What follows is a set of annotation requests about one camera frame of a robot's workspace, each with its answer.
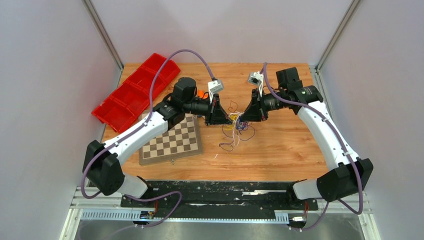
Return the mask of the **wooden chessboard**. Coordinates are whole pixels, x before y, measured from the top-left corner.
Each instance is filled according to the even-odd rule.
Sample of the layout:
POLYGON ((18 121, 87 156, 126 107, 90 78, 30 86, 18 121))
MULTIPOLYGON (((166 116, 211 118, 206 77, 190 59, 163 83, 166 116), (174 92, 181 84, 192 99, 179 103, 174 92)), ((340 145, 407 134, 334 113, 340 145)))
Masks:
POLYGON ((203 144, 197 118, 186 114, 180 123, 150 140, 138 152, 141 166, 202 154, 203 144))

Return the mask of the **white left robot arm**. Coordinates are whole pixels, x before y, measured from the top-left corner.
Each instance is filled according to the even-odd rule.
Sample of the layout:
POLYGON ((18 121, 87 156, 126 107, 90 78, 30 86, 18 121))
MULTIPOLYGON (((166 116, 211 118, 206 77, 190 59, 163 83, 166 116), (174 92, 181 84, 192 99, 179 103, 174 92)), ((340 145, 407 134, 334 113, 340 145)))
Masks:
POLYGON ((173 91, 138 123, 104 143, 98 140, 90 142, 86 148, 81 182, 89 179, 105 196, 114 193, 129 195, 140 207, 149 206, 153 193, 148 190, 147 184, 140 177, 124 174, 122 166, 150 140, 179 124, 186 114, 203 116, 208 126, 230 124, 218 95, 224 89, 222 81, 214 79, 207 86, 208 97, 202 98, 197 96, 196 81, 181 77, 173 91))

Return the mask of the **orange pipe elbow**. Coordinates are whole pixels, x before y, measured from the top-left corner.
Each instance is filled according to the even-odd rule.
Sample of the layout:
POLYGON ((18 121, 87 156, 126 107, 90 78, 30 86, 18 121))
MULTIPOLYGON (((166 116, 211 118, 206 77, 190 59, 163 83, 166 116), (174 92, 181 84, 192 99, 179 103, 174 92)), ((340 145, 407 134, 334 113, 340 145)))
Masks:
POLYGON ((198 90, 197 91, 197 97, 199 98, 203 98, 204 97, 205 92, 203 90, 198 90))

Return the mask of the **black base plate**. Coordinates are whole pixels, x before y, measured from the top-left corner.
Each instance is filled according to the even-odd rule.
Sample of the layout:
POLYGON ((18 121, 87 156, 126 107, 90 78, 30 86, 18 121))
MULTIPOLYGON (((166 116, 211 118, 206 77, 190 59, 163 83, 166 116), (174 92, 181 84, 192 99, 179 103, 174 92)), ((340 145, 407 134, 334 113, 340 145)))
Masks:
POLYGON ((118 206, 153 208, 155 216, 199 220, 271 220, 276 211, 317 211, 316 199, 295 200, 290 182, 148 180, 143 199, 172 195, 153 202, 122 196, 118 206))

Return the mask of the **aluminium frame rail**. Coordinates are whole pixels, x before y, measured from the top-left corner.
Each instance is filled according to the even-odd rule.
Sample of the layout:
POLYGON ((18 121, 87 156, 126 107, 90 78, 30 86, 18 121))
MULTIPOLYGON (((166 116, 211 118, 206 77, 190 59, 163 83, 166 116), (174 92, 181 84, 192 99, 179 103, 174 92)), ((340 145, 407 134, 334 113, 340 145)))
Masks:
POLYGON ((183 182, 177 187, 173 181, 164 181, 162 187, 154 188, 147 198, 145 202, 113 193, 87 199, 77 189, 60 238, 74 239, 83 218, 134 224, 160 220, 281 224, 302 232, 307 228, 307 214, 317 212, 320 219, 328 214, 349 214, 349 206, 358 204, 355 195, 330 203, 319 198, 289 202, 280 184, 271 182, 263 189, 260 183, 243 187, 241 182, 183 182))

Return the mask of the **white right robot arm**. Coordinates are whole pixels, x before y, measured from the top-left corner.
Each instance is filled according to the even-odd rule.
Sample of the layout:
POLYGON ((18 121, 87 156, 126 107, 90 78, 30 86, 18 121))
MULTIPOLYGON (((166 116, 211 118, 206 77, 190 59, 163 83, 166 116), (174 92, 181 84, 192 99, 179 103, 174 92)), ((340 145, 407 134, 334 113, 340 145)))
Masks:
POLYGON ((321 198, 328 202, 361 193, 374 169, 368 158, 360 158, 342 137, 331 119, 319 90, 304 86, 295 67, 276 72, 278 87, 268 86, 265 71, 250 73, 247 82, 256 86, 251 91, 251 101, 241 114, 241 122, 262 122, 270 111, 283 108, 293 110, 307 126, 321 150, 328 172, 309 180, 290 184, 285 195, 286 204, 298 209, 306 199, 321 198))

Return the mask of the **red plastic bin tray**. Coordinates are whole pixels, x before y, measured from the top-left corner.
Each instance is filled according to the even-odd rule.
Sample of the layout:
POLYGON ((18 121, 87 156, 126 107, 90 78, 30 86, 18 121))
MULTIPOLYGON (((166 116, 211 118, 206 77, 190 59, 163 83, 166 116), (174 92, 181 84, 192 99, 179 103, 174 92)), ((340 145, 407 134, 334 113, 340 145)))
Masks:
POLYGON ((153 53, 91 114, 119 134, 126 131, 149 107, 151 83, 166 59, 153 53))

